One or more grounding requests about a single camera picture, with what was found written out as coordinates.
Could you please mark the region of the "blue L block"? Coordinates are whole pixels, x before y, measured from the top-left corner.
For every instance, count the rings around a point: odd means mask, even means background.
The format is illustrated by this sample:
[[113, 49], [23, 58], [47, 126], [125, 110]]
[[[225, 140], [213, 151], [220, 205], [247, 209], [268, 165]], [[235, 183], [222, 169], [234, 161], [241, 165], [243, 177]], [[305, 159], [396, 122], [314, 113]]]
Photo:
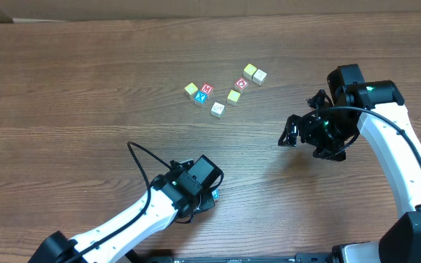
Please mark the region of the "blue L block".
[[219, 190], [218, 190], [218, 189], [213, 190], [213, 191], [212, 191], [212, 195], [213, 195], [213, 200], [214, 200], [215, 202], [218, 202], [219, 197], [220, 197], [220, 195], [219, 195]]

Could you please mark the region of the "white animal block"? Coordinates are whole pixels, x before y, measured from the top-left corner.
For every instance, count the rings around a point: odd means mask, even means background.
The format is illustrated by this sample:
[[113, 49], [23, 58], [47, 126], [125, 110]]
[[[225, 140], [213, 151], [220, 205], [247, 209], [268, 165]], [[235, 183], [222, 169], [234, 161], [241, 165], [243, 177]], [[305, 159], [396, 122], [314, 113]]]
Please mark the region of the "white animal block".
[[225, 106], [218, 102], [215, 102], [211, 108], [211, 115], [221, 118], [225, 112]]

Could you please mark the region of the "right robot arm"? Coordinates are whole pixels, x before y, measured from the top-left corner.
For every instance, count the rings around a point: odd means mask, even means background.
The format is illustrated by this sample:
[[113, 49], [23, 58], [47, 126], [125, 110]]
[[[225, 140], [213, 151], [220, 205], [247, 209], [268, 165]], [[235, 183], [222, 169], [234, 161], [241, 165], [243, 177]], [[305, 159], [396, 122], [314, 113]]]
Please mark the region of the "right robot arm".
[[401, 92], [391, 80], [365, 81], [356, 64], [338, 66], [327, 84], [308, 99], [311, 112], [288, 117], [278, 145], [308, 143], [315, 158], [343, 161], [346, 149], [364, 137], [390, 184], [398, 220], [376, 242], [297, 254], [296, 262], [421, 262], [421, 143]]

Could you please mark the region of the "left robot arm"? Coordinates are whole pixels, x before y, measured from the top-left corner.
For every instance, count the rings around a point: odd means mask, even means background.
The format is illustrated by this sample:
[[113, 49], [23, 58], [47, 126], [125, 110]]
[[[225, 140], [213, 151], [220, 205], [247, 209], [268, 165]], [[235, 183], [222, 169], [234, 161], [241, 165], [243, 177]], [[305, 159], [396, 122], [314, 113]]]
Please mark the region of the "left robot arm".
[[70, 239], [60, 231], [47, 237], [29, 259], [33, 262], [118, 262], [136, 245], [180, 218], [215, 206], [212, 192], [224, 173], [202, 155], [197, 161], [171, 161], [132, 206], [95, 229]]

